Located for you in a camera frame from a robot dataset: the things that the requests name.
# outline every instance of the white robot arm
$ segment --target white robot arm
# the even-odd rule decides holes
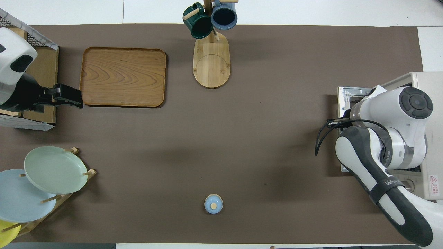
[[[378,86],[348,112],[345,122],[355,126],[347,127],[335,145],[338,160],[392,225],[427,249],[443,246],[443,206],[410,193],[388,170],[416,167],[423,161],[424,128],[432,108],[429,96],[419,89],[386,91]]]
[[[43,105],[83,108],[81,91],[63,84],[43,88],[25,73],[36,57],[28,42],[10,29],[0,28],[0,109],[43,112]]]

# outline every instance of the wooden board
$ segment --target wooden board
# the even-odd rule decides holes
[[[217,32],[198,39],[194,45],[194,77],[200,85],[217,88],[226,83],[231,75],[231,56],[226,37]]]
[[[83,54],[80,90],[86,105],[157,107],[165,76],[162,50],[90,47]]]
[[[38,56],[26,72],[42,87],[54,87],[58,75],[58,50],[49,47],[34,47]],[[45,106],[44,113],[23,111],[23,117],[48,124],[55,124],[55,106]]]

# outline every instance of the light blue plate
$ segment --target light blue plate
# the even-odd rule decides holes
[[[211,194],[205,199],[205,209],[210,214],[218,214],[223,208],[223,200],[219,195]]]
[[[26,177],[25,171],[11,169],[0,172],[0,219],[8,222],[31,222],[51,212],[55,200],[40,203],[54,197],[36,188]]]
[[[76,155],[55,146],[33,149],[25,158],[25,172],[37,188],[52,194],[80,190],[88,179],[86,166]]]

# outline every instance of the wood grain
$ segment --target wood grain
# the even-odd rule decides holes
[[[200,85],[217,88],[226,83],[231,75],[231,56],[226,37],[218,32],[195,41],[194,77]]]
[[[83,54],[80,90],[86,105],[157,107],[165,75],[162,50],[90,47]]]

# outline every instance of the wooden tray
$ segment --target wooden tray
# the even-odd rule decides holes
[[[86,105],[157,107],[163,103],[166,54],[160,49],[90,47],[80,90]]]

